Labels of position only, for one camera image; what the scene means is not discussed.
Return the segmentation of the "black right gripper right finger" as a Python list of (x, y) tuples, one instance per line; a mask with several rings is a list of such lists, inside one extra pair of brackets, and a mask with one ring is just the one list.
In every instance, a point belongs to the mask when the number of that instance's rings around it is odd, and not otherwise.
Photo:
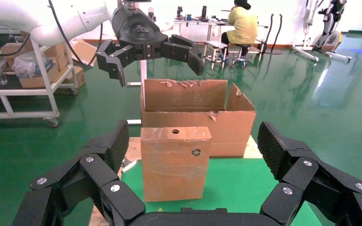
[(305, 143), (261, 123), (258, 150), (278, 184), (260, 213), (289, 226), (304, 202), (316, 206), (337, 226), (362, 226), (362, 180), (323, 160)]

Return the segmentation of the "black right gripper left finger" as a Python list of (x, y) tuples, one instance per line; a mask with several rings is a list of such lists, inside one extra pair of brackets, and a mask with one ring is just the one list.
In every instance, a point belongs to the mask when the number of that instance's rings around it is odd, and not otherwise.
[(30, 183), (13, 225), (61, 226), (80, 202), (91, 199), (109, 225), (129, 226), (146, 206), (118, 176), (128, 146), (126, 120), (89, 139), (73, 159)]

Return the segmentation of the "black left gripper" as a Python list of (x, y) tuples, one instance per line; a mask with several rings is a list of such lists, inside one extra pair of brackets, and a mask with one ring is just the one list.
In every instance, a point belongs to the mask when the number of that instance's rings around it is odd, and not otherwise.
[(164, 57), (187, 63), (197, 76), (203, 74), (204, 62), (198, 44), (176, 34), (168, 39), (139, 8), (118, 8), (112, 27), (119, 44), (105, 40), (97, 49), (96, 58), (99, 69), (108, 72), (111, 79), (119, 80), (121, 87), (126, 85), (124, 68), (135, 60)]

